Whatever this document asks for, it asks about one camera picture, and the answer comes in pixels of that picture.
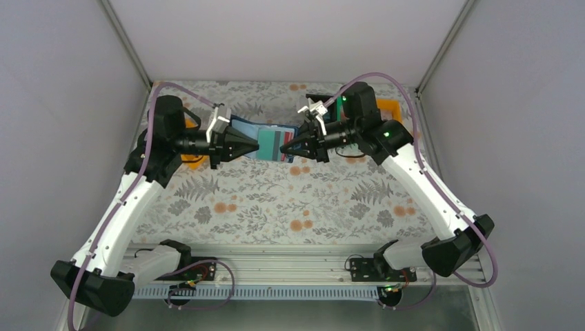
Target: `orange flower pattern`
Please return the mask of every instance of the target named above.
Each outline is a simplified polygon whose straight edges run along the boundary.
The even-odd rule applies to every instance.
[[[213,101],[229,101],[232,113],[257,123],[300,126],[299,96],[336,92],[339,84],[178,81]],[[381,99],[398,99],[412,132],[406,103],[388,85],[372,84]],[[208,126],[209,108],[181,91],[183,105]],[[389,119],[388,113],[382,117]],[[195,126],[188,119],[189,126]],[[146,118],[141,122],[141,131]],[[355,146],[342,154],[358,155]],[[181,166],[162,195],[146,210],[132,240],[159,243],[384,244],[391,239],[432,234],[430,224],[405,189],[369,157],[345,159],[334,152],[329,163],[295,157],[292,163],[239,157],[211,170]]]

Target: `table surface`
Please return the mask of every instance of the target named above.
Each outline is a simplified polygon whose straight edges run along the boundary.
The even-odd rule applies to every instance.
[[[258,123],[300,126],[296,113],[306,93],[335,93],[339,83],[172,81],[232,113]],[[412,132],[406,102],[394,86],[371,84],[378,99],[400,102],[403,124]],[[211,109],[174,88],[207,126]],[[389,112],[382,112],[391,119]],[[141,130],[146,128],[146,112]],[[346,148],[347,154],[359,154]],[[368,157],[345,159],[330,152],[329,163],[295,157],[293,163],[246,157],[211,170],[183,164],[146,212],[132,241],[219,244],[362,244],[434,236],[404,187]]]

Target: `gray wall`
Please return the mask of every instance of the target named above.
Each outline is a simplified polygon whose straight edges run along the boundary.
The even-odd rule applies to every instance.
[[[2,330],[54,330],[49,277],[111,201],[146,89],[97,1],[0,4]]]
[[[424,91],[446,182],[496,223],[507,330],[581,330],[585,2],[480,1]]]
[[[382,71],[415,86],[465,0],[110,2],[153,79],[346,82]]]

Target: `purple cable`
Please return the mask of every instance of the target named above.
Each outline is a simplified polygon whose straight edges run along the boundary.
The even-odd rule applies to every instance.
[[[126,192],[124,192],[124,194],[120,198],[120,201],[125,201],[128,198],[128,196],[130,196],[130,194],[132,194],[132,191],[136,188],[136,186],[140,182],[140,179],[142,178],[142,175],[146,171],[146,166],[148,165],[148,160],[150,158],[150,150],[152,149],[152,129],[154,128],[154,122],[155,122],[154,121],[155,105],[157,103],[157,97],[159,96],[161,90],[163,88],[167,88],[167,87],[177,88],[178,90],[189,94],[190,96],[194,97],[195,99],[199,100],[200,102],[213,108],[213,102],[207,100],[206,98],[204,98],[204,97],[202,97],[194,92],[191,92],[191,91],[185,89],[184,87],[182,87],[180,85],[177,85],[175,83],[162,83],[162,84],[158,85],[157,88],[155,88],[155,90],[152,91],[152,95],[150,97],[152,101],[150,103],[150,108],[148,109],[148,128],[146,129],[146,150],[144,152],[144,160],[142,161],[142,165],[140,166],[140,170],[138,171],[138,175],[136,176],[136,178],[134,179],[132,184],[130,184],[130,187],[128,187]],[[95,251],[97,244],[98,244],[99,240],[101,239],[101,236],[103,235],[104,231],[106,231],[108,224],[110,223],[110,221],[112,221],[112,219],[114,218],[114,215],[116,215],[116,212],[118,211],[118,209],[120,209],[120,206],[121,206],[121,202],[118,202],[116,205],[114,205],[114,208],[112,208],[112,210],[108,213],[108,216],[106,216],[106,219],[104,219],[103,223],[101,224],[101,227],[97,230],[95,238],[93,239],[93,242],[90,246],[89,252],[86,255],[86,258],[83,260],[83,263],[81,264],[81,267],[79,268],[79,272],[77,273],[77,276],[75,277],[75,281],[73,282],[73,286],[71,288],[71,295],[69,296],[69,306],[68,306],[68,313],[67,313],[67,322],[68,322],[69,331],[77,331],[77,330],[75,330],[75,327],[73,325],[73,309],[75,307],[75,298],[77,296],[77,290],[79,289],[79,284],[81,283],[81,278],[83,276],[83,272],[90,264],[91,256],[93,255],[93,252]]]
[[[333,102],[335,102],[335,100],[339,96],[341,96],[341,94],[343,92],[345,92],[355,82],[360,81],[360,80],[365,79],[365,78],[368,78],[368,77],[374,77],[374,76],[382,77],[382,78],[385,78],[385,79],[389,80],[390,82],[392,82],[392,84],[396,85],[396,87],[398,88],[398,90],[400,91],[400,93],[402,94],[402,96],[406,99],[406,103],[408,104],[408,112],[410,113],[410,117],[413,119],[413,136],[415,137],[415,156],[417,158],[418,165],[419,165],[420,169],[423,170],[423,173],[424,173],[425,177],[428,179],[428,181],[430,182],[430,184],[435,188],[435,190],[437,191],[437,193],[439,193],[439,195],[455,211],[455,213],[460,214],[461,213],[461,210],[457,207],[457,205],[455,203],[453,203],[453,201],[451,201],[451,199],[449,199],[449,197],[447,196],[447,194],[441,189],[441,187],[439,186],[439,184],[437,184],[437,182],[435,181],[435,179],[428,173],[428,171],[424,171],[425,168],[423,166],[422,155],[421,155],[421,152],[420,152],[419,142],[418,142],[418,139],[417,139],[418,129],[417,129],[417,117],[416,117],[416,114],[415,114],[415,107],[413,105],[413,102],[408,97],[408,93],[405,91],[405,89],[402,87],[402,85],[400,85],[400,83],[398,83],[398,81],[396,79],[392,78],[391,76],[389,76],[387,74],[383,74],[381,72],[369,72],[367,74],[359,75],[358,77],[355,77],[354,79],[352,79],[351,81],[349,81],[347,84],[343,85],[339,89],[339,91],[333,97],[331,97],[331,99],[329,99],[329,100],[327,100],[327,102],[325,102],[324,106],[326,108],[328,106],[330,106]],[[493,273],[492,273],[492,277],[490,278],[490,280],[487,281],[487,282],[485,282],[485,283],[483,283],[483,284],[481,284],[481,283],[473,283],[469,279],[464,278],[457,271],[455,271],[453,274],[455,276],[457,276],[457,278],[461,279],[464,283],[466,283],[468,285],[471,285],[471,286],[476,287],[476,288],[487,288],[488,286],[491,286],[492,284],[494,284],[495,283],[495,280],[497,279],[498,267],[497,267],[497,261],[495,259],[495,254],[493,252],[492,246],[487,241],[487,239],[484,236],[484,234],[482,234],[482,232],[479,231],[479,229],[477,228],[477,226],[475,226],[475,224],[473,224],[473,222],[469,219],[469,217],[467,217],[465,214],[462,214],[462,219],[465,221],[465,223],[467,223],[467,225],[469,225],[469,227],[471,228],[471,230],[473,230],[473,232],[475,232],[475,234],[477,235],[477,237],[479,238],[479,240],[484,244],[484,246],[486,248],[486,251],[488,252],[488,255],[490,256],[490,260],[491,260],[491,263],[492,263],[492,266],[493,266]]]
[[[420,307],[421,305],[424,305],[435,293],[435,291],[437,290],[437,274],[435,274],[433,272],[433,281],[430,283],[430,291],[428,291],[428,294],[426,295],[426,297],[424,297],[424,299],[422,299],[421,301],[415,303],[414,305],[407,305],[404,307],[391,307],[391,310],[395,310],[395,311],[403,311],[403,310],[410,310],[410,309],[415,309]],[[380,300],[376,300],[378,302],[379,305],[382,306],[382,309],[386,309],[386,305],[382,303],[382,301]]]
[[[187,289],[175,288],[174,290],[171,290],[168,292],[168,297],[166,299],[166,303],[168,303],[169,308],[173,307],[173,308],[176,308],[178,310],[215,310],[215,309],[218,309],[218,308],[225,306],[230,301],[230,299],[232,299],[232,297],[234,296],[235,288],[236,288],[236,278],[234,276],[234,273],[230,269],[230,267],[228,267],[227,264],[225,264],[224,262],[221,262],[219,260],[200,260],[200,261],[197,261],[197,262],[192,263],[190,265],[187,265],[186,267],[179,269],[177,271],[173,271],[173,272],[169,272],[168,274],[164,274],[163,277],[172,276],[174,274],[181,274],[182,272],[185,272],[185,271],[187,271],[195,266],[198,266],[198,265],[204,264],[204,263],[218,263],[218,264],[222,265],[230,273],[230,276],[232,277],[232,288],[230,289],[230,294],[228,294],[228,297],[224,301],[222,301],[219,305],[213,305],[211,307],[183,307],[182,305],[172,304],[170,302],[170,298],[173,294],[180,292],[182,290],[187,290]]]

